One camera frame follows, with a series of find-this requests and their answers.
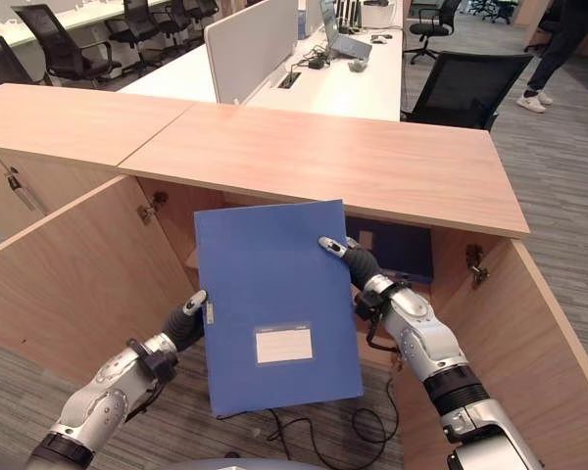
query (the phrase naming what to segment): black pants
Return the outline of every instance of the black pants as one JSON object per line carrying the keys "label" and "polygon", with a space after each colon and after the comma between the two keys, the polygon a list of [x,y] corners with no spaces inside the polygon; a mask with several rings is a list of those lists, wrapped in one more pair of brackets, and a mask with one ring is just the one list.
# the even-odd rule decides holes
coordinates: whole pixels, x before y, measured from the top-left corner
{"label": "black pants", "polygon": [[542,61],[527,83],[528,88],[542,90],[553,72],[568,60],[588,34],[588,10],[576,10],[573,7],[574,3],[566,2],[562,14],[562,28],[554,34],[549,48],[542,56]]}

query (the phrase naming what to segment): folder label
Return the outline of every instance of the folder label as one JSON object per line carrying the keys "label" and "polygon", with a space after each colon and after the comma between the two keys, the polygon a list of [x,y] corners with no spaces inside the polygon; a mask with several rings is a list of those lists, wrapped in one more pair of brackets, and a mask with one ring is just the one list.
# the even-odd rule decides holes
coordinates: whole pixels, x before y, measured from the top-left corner
{"label": "folder label", "polygon": [[258,328],[255,344],[258,365],[314,358],[309,325]]}

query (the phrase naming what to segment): wooden countertop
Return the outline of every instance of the wooden countertop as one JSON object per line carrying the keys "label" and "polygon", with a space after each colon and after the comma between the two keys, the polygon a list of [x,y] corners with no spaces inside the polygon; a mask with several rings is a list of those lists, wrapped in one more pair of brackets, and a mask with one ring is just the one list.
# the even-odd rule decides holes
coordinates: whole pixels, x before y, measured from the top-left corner
{"label": "wooden countertop", "polygon": [[193,106],[51,86],[0,85],[0,149],[116,166]]}
{"label": "wooden countertop", "polygon": [[350,213],[521,237],[529,232],[486,131],[196,103],[119,168]]}
{"label": "wooden countertop", "polygon": [[0,149],[392,221],[529,232],[486,131],[0,86]]}

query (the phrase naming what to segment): person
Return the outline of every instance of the person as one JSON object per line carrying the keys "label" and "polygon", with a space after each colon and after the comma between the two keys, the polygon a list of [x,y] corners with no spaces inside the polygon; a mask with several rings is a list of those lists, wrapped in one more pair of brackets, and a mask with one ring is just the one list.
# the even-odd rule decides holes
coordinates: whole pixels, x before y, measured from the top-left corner
{"label": "person", "polygon": [[536,71],[527,82],[527,88],[516,101],[520,106],[534,113],[544,113],[545,106],[553,99],[544,92],[544,87],[588,34],[588,0],[565,0],[561,27],[553,36],[551,44],[538,64]]}

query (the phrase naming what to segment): white desk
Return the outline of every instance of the white desk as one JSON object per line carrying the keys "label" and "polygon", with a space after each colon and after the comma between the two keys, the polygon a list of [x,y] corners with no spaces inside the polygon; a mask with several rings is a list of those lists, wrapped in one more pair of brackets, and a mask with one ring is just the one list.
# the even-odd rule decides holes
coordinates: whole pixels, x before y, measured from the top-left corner
{"label": "white desk", "polygon": [[[390,24],[403,24],[403,8],[399,2],[394,8]],[[368,118],[399,121],[401,111],[401,71],[403,33],[399,29],[375,30],[358,34],[358,40],[370,43],[372,34],[389,33],[387,44],[372,44],[367,68],[351,72],[349,60],[339,58],[330,67],[312,70],[297,68],[301,75],[290,89],[266,83],[246,104],[261,108],[301,111],[350,118]],[[299,41],[294,54],[285,61],[287,71],[292,64],[317,45],[326,45],[323,28],[304,41]]]}
{"label": "white desk", "polygon": [[[401,4],[394,10],[392,24],[403,23]],[[361,73],[349,71],[347,59],[337,59],[322,70],[300,68],[302,74],[289,90],[266,83],[248,106],[302,111],[352,118],[398,121],[401,110],[402,31],[391,29],[387,44],[373,44],[368,67]],[[370,41],[372,32],[354,36]],[[321,28],[299,41],[285,65],[298,62],[317,44],[326,44]],[[216,102],[207,48],[201,46],[165,66],[135,80],[122,93]]]}
{"label": "white desk", "polygon": [[122,88],[121,93],[216,102],[207,47],[203,44]]}
{"label": "white desk", "polygon": [[[149,0],[148,4],[154,7],[168,1],[170,0]],[[108,20],[109,18],[121,15],[123,12],[123,0],[110,0],[107,3],[88,3],[78,10],[60,13],[57,15],[57,18],[65,29],[76,29],[88,24]],[[0,35],[4,36],[11,47],[34,40],[30,29],[22,23],[2,23],[0,25]]]}

